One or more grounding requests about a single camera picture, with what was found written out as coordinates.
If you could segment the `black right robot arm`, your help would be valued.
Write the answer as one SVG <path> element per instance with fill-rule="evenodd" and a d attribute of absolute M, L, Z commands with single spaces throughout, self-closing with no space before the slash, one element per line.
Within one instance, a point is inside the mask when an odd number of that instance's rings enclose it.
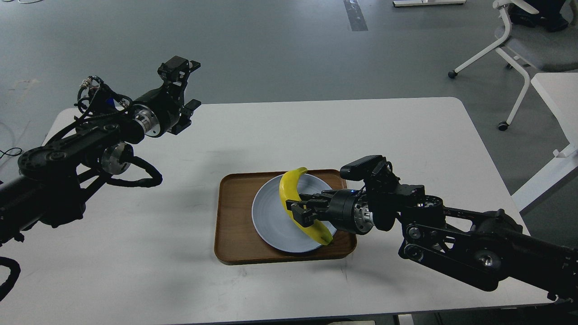
<path fill-rule="evenodd" d="M 324 190 L 282 198 L 288 214 L 308 229 L 326 221 L 364 235 L 401 223 L 398 254 L 483 291 L 512 277 L 547 292 L 553 301 L 577 304 L 577 249 L 523 234 L 503 209 L 475 212 L 445 206 L 423 185 L 401 184 L 392 163 L 366 156 L 344 165 L 340 176 L 363 181 L 361 190 Z"/>

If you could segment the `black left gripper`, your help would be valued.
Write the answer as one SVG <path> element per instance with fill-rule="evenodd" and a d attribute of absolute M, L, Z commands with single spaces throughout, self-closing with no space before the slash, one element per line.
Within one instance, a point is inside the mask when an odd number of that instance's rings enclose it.
<path fill-rule="evenodd" d="M 132 105 L 135 120 L 142 125 L 146 136 L 157 138 L 166 132 L 178 135 L 190 127 L 192 115 L 202 103 L 192 99 L 184 105 L 184 93 L 190 74 L 200 66 L 200 62 L 179 56 L 161 63 L 157 74 L 163 86 L 147 91 Z"/>

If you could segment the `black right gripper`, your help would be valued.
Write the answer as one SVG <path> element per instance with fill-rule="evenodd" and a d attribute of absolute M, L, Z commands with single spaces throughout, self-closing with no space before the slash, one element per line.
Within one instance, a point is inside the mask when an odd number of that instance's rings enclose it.
<path fill-rule="evenodd" d="M 290 216 L 301 227 L 327 221 L 337 230 L 359 235 L 374 227 L 373 213 L 363 190 L 323 190 L 300 193 L 299 197 L 298 202 L 290 203 Z"/>

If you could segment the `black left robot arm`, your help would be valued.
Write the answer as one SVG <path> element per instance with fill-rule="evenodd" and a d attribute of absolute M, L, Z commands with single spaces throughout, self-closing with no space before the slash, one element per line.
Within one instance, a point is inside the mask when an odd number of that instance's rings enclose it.
<path fill-rule="evenodd" d="M 117 93 L 98 76 L 79 87 L 80 116 L 44 145 L 23 152 L 19 177 L 1 185 L 1 243 L 23 242 L 41 222 L 52 228 L 81 220 L 86 202 L 105 184 L 150 188 L 163 177 L 133 146 L 145 137 L 177 135 L 191 125 L 201 102 L 185 102 L 187 81 L 200 68 L 179 56 L 163 62 L 162 85 L 137 99 Z"/>

